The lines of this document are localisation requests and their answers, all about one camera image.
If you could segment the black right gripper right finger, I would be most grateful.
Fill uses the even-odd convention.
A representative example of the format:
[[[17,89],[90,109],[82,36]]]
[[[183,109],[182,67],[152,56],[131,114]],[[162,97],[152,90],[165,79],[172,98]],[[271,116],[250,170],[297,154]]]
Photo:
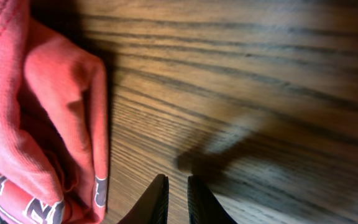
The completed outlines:
[[[237,224],[198,176],[189,176],[187,195],[190,224]]]

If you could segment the red t-shirt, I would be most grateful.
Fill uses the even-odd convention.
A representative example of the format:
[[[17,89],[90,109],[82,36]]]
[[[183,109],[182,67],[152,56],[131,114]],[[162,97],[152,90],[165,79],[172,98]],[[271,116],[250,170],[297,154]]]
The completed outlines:
[[[0,217],[100,223],[106,212],[108,104],[102,61],[0,1]]]

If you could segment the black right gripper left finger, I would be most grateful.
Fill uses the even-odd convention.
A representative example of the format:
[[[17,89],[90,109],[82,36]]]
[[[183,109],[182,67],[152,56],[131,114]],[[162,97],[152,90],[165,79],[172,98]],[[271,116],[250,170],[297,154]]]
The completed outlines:
[[[167,224],[168,177],[158,174],[118,224]]]

